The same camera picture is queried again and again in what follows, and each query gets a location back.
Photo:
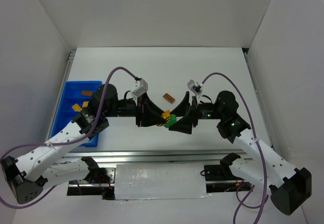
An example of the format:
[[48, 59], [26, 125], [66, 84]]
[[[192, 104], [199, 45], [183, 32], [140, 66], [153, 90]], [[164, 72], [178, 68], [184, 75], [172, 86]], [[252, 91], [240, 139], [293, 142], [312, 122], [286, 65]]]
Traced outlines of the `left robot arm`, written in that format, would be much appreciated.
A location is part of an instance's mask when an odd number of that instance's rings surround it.
[[65, 182], [108, 183], [107, 171], [90, 156], [73, 162], [59, 160], [108, 128], [109, 117], [135, 117], [139, 127], [166, 124], [163, 110], [151, 102], [146, 92], [143, 88], [138, 96], [120, 100], [114, 85], [103, 84], [93, 93], [88, 106], [44, 144], [17, 158], [5, 154], [1, 166], [18, 208], [30, 206], [30, 202], [44, 189], [52, 189]]

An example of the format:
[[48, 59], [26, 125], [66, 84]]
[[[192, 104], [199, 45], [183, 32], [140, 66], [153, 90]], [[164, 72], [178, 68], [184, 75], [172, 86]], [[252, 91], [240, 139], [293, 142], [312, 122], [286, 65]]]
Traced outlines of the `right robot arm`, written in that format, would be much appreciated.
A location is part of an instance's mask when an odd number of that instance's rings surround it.
[[298, 169], [279, 156], [270, 146], [259, 139], [251, 126], [237, 113], [235, 95], [221, 91], [214, 103], [198, 103], [196, 97], [189, 99], [186, 93], [182, 102], [171, 112], [180, 120], [169, 127], [171, 131], [191, 134], [193, 127], [202, 119], [217, 119], [217, 129], [222, 138], [242, 149], [257, 168], [231, 153], [220, 163], [235, 177], [265, 188], [273, 205], [283, 214], [291, 215], [310, 196], [312, 176], [306, 168]]

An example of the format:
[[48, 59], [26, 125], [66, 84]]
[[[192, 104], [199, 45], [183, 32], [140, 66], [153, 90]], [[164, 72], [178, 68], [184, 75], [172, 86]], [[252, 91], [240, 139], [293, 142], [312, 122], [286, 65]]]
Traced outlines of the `yellow striped lego brick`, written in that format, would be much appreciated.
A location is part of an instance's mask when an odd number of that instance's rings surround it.
[[[162, 118], [168, 121], [168, 118], [170, 117], [170, 110], [166, 110], [164, 113], [161, 114]], [[158, 124], [157, 126], [161, 127], [164, 126], [164, 124]]]

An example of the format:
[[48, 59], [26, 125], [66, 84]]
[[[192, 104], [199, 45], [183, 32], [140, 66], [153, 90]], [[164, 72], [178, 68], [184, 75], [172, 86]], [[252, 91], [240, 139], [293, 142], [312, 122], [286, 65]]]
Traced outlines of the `green lego plate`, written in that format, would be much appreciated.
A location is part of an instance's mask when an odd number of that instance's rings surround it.
[[166, 122], [166, 124], [164, 124], [165, 128], [169, 128], [172, 125], [174, 125], [177, 121], [177, 116], [174, 114], [171, 114], [170, 117], [168, 118], [168, 121]]

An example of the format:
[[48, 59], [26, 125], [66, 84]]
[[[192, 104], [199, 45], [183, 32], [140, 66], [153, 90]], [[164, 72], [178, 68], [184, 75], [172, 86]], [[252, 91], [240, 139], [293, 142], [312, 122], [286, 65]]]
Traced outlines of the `yellow oval lego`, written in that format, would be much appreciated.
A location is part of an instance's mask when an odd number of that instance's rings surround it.
[[82, 104], [82, 108], [88, 107], [89, 101], [84, 101]]

